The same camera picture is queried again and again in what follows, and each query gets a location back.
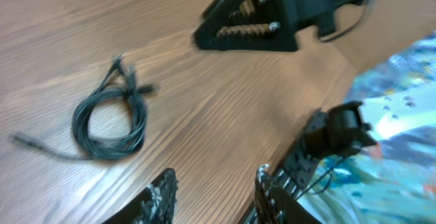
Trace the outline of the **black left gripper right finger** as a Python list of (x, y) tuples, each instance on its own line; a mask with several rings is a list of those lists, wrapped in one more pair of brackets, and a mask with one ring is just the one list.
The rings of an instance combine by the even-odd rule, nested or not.
[(261, 165), (255, 175), (254, 205), (259, 224), (320, 224)]

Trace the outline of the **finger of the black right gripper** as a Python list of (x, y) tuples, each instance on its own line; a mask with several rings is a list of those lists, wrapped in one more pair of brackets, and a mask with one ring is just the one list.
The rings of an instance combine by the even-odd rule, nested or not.
[(201, 50), (295, 52), (290, 0), (213, 0), (193, 34)]

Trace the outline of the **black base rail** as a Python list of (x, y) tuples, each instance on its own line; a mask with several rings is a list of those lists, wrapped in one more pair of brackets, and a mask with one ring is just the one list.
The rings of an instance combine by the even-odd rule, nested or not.
[[(297, 202), (320, 182), (313, 176), (323, 159), (335, 157), (332, 166), (324, 172), (330, 176), (338, 164), (363, 148), (376, 145), (369, 135), (372, 127), (363, 119), (362, 105), (361, 101), (350, 101), (328, 111), (316, 110), (270, 174)], [(257, 223), (254, 199), (240, 222)]]

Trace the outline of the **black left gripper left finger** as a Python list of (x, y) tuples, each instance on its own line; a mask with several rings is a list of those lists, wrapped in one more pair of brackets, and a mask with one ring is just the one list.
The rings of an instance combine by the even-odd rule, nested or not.
[(176, 172), (166, 168), (103, 224), (173, 224), (177, 190)]

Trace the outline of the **blue green patterned cloth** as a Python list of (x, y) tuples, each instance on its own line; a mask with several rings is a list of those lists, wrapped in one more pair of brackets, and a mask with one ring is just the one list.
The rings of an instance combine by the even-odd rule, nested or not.
[(299, 203), (322, 223), (435, 224), (435, 35), (354, 79), (377, 144), (321, 162)]

